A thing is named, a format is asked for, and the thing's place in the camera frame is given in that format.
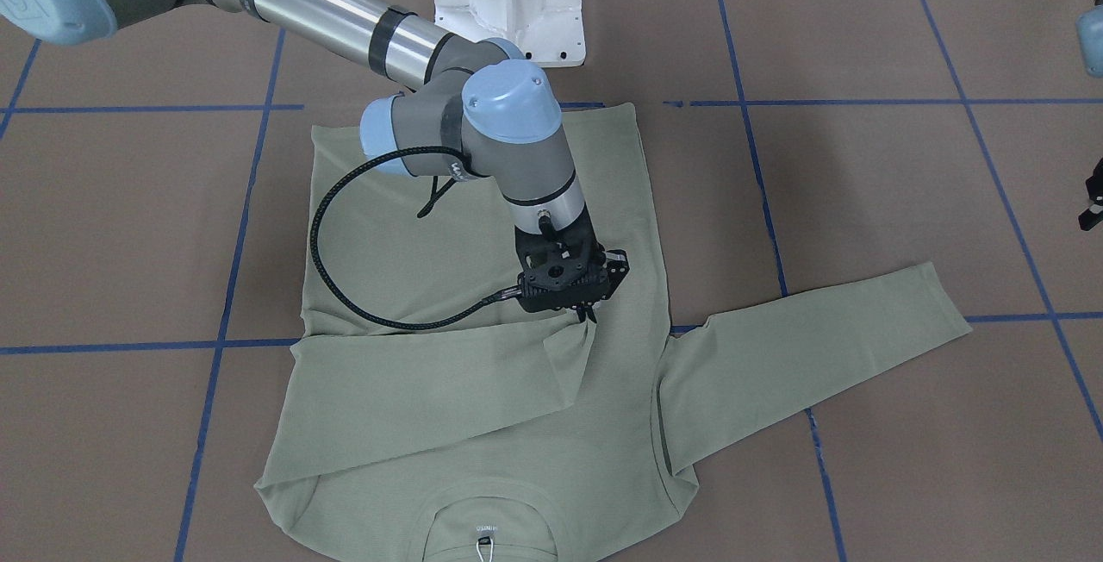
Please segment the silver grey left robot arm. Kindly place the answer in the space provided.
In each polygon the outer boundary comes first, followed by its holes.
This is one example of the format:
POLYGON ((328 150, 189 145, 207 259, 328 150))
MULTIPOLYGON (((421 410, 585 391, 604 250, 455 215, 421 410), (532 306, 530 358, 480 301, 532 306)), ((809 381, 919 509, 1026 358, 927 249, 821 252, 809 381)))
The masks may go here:
MULTIPOLYGON (((1077 20, 1075 28, 1086 74, 1102 78, 1102 0, 1091 0, 1093 7, 1077 20)), ((1091 231, 1102 221, 1102 159, 1086 179, 1090 205, 1078 216, 1082 231, 1091 231)))

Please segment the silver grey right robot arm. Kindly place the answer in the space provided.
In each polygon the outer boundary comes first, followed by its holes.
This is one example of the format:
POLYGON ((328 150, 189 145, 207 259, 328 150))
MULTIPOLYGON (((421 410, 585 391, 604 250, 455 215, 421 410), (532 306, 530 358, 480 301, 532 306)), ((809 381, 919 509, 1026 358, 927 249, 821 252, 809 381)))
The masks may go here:
POLYGON ((3 0, 3 17, 43 42, 78 45, 199 3, 286 28, 408 90, 365 108, 365 164, 328 190, 308 231, 315 274, 353 314, 387 328, 437 329, 516 300, 527 312, 570 309, 595 320, 595 305, 615 293, 629 272, 627 252, 596 239, 559 102, 546 74, 508 41, 472 42, 382 0, 3 0), (422 214, 458 182, 496 181, 514 220, 517 283, 436 322, 377 317, 346 298, 323 263, 321 224, 342 190, 389 164, 407 176, 445 179, 422 214))

